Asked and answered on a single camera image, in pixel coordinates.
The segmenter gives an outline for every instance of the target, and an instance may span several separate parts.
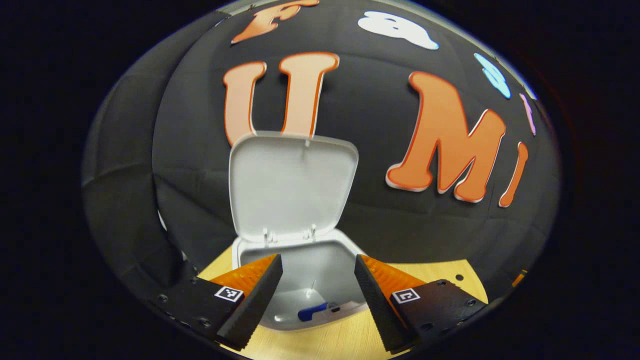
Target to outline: wooden table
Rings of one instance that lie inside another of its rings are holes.
[[[488,303],[484,287],[467,260],[389,265],[425,282],[447,279]],[[209,280],[231,270],[229,247],[198,276]],[[456,280],[456,275],[462,275],[463,280]],[[385,351],[368,309],[333,323],[298,331],[274,331],[258,325],[249,344],[241,352],[227,349],[257,360],[386,360],[400,355],[392,356]]]

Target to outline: open lid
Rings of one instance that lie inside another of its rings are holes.
[[[261,131],[240,139],[229,156],[229,197],[236,232],[278,241],[331,231],[347,202],[358,150],[346,141]]]

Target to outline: orange letter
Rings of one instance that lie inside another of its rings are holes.
[[[333,53],[301,53],[280,62],[280,71],[289,76],[283,134],[313,136],[316,132],[318,100],[324,73],[336,69],[340,58]],[[247,134],[255,134],[251,112],[255,82],[267,65],[261,61],[245,63],[227,71],[225,132],[229,144]]]
[[[438,149],[438,193],[445,193],[471,165],[454,189],[458,200],[479,202],[506,131],[502,119],[485,110],[468,131],[458,91],[434,75],[414,72],[409,82],[420,94],[420,110],[409,149],[400,164],[387,171],[391,187],[421,192],[431,184],[429,164]]]
[[[518,162],[516,162],[516,169],[513,171],[513,176],[511,177],[511,181],[509,182],[509,187],[500,197],[499,205],[501,208],[506,208],[511,205],[513,202],[513,196],[516,193],[516,189],[518,188],[518,184],[520,184],[520,178],[522,177],[522,172],[524,171],[524,164],[529,159],[529,151],[523,142],[518,143]]]
[[[236,37],[231,40],[231,44],[237,44],[248,38],[266,34],[278,27],[278,24],[271,23],[276,18],[280,20],[291,19],[300,11],[300,6],[314,6],[319,2],[319,0],[298,0],[261,10],[253,14],[253,21],[249,23],[249,26],[247,26],[242,33],[236,35]]]
[[[227,86],[225,133],[231,146],[244,135],[255,134],[251,121],[253,88],[266,70],[267,64],[255,61],[230,69],[222,78]]]

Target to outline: container lid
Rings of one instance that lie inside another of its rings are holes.
[[[333,138],[261,131],[229,156],[234,227],[248,241],[301,240],[331,231],[347,202],[358,150]]]

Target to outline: blue handle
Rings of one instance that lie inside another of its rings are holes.
[[[311,321],[311,317],[313,316],[314,313],[317,313],[318,311],[326,310],[328,306],[329,306],[329,303],[325,302],[318,306],[302,309],[298,311],[298,318],[304,322]]]

